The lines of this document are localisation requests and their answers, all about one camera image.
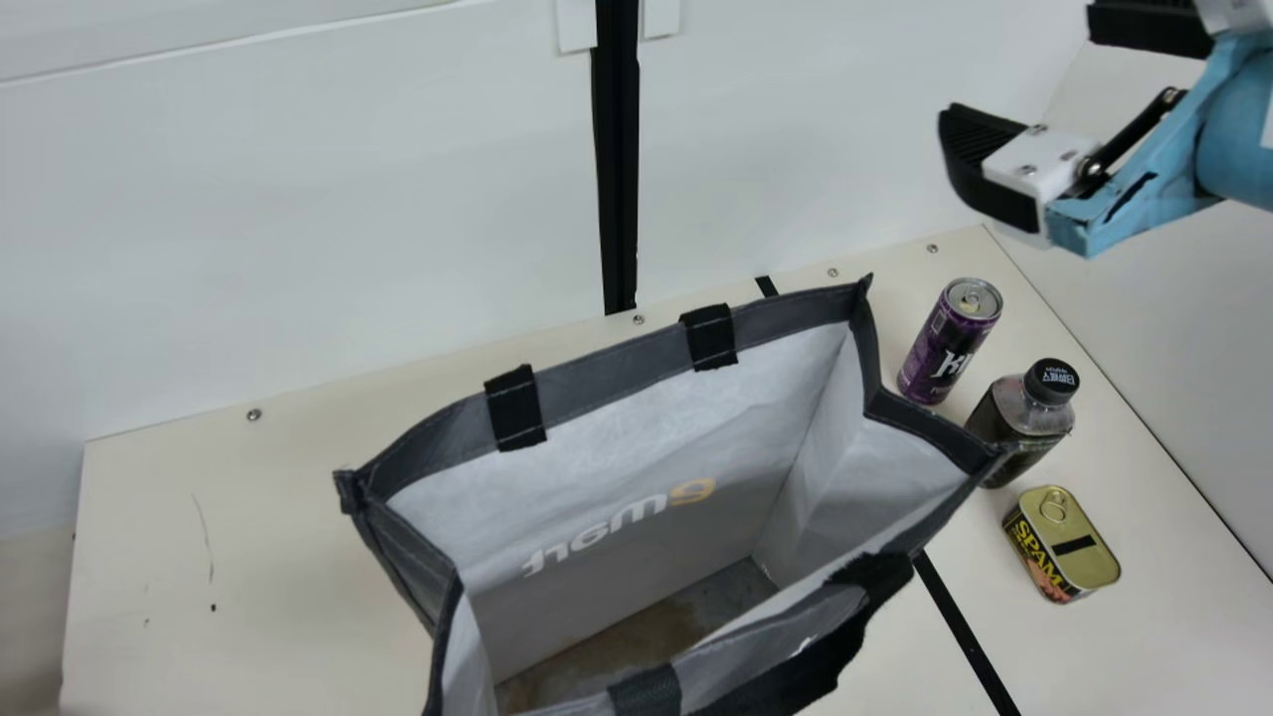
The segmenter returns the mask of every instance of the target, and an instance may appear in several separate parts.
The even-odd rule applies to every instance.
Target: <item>bag bottom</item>
[[[751,558],[710,575],[495,687],[500,716],[602,692],[668,662],[778,592]]]

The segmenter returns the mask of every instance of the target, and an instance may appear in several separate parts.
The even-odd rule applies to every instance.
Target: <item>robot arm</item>
[[[1105,144],[952,104],[938,136],[956,194],[1086,257],[1223,199],[1273,211],[1273,0],[1178,5],[1097,0],[1088,28],[1102,45],[1207,56],[1190,90],[1164,89]]]

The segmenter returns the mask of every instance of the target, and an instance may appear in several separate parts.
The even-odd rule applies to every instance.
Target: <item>white wall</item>
[[[1087,47],[1066,75],[1048,124],[1108,139],[1164,87],[1190,87],[1202,66]],[[1094,261],[1009,238],[1001,243],[1273,572],[1265,508],[1273,505],[1273,382],[1265,380],[1273,354],[1273,215],[1225,203]],[[1108,479],[1119,475],[1111,470]],[[1152,494],[1144,508],[1153,508]]]
[[[0,80],[456,0],[0,0]]]
[[[552,0],[0,83],[0,538],[85,438],[602,306]]]
[[[980,220],[952,101],[1039,116],[1087,0],[686,0],[640,45],[640,301]]]

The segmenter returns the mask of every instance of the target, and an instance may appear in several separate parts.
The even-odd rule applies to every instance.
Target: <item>purple can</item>
[[[901,364],[897,373],[901,395],[924,405],[946,400],[1002,312],[1003,296],[990,282],[952,280],[937,297],[937,306]]]

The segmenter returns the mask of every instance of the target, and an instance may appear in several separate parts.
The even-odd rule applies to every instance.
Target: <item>black bag handle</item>
[[[733,339],[733,313],[729,306],[717,303],[681,315],[685,338],[695,372],[713,371],[738,362]]]
[[[535,372],[522,364],[486,381],[486,410],[500,452],[538,445],[549,438],[540,413]]]
[[[714,701],[694,716],[783,716],[796,713],[835,691],[844,666],[857,656],[867,622],[914,576],[905,554],[864,554],[826,584],[867,592],[866,606],[830,634]],[[679,716],[681,684],[671,664],[643,671],[608,689],[616,716]]]

